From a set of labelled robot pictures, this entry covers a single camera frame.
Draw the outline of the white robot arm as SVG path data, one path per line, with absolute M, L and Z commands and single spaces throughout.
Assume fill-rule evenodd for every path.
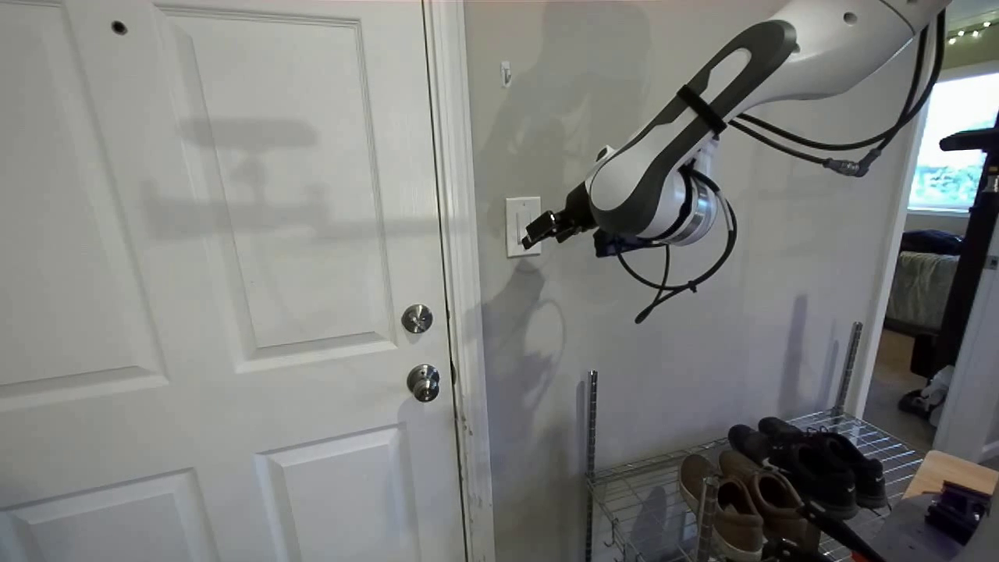
M 686 181 L 744 113 L 782 100 L 825 100 L 890 62 L 952 0 L 788 0 L 747 25 L 619 149 L 596 158 L 563 210 L 520 237 L 567 242 L 599 229 L 624 242 L 697 243 L 721 197 Z

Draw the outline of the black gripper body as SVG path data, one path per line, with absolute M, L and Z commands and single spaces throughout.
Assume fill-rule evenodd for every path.
M 567 242 L 582 232 L 594 232 L 594 206 L 589 206 L 589 191 L 577 183 L 573 191 L 564 193 L 563 206 L 550 211 L 550 235 L 557 242 Z

